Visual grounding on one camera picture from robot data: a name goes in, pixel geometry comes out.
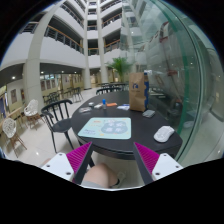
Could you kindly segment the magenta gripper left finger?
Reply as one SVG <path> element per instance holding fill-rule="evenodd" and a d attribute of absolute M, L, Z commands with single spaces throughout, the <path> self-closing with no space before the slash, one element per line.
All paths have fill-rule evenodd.
<path fill-rule="evenodd" d="M 86 143 L 71 152 L 57 153 L 42 169 L 77 185 L 82 183 L 91 159 L 92 143 Z"/>

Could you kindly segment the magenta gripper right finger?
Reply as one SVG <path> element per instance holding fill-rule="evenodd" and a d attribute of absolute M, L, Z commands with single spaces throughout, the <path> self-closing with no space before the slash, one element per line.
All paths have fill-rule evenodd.
<path fill-rule="evenodd" d="M 145 185 L 182 169 L 169 154 L 158 154 L 137 142 L 134 143 L 133 152 Z"/>

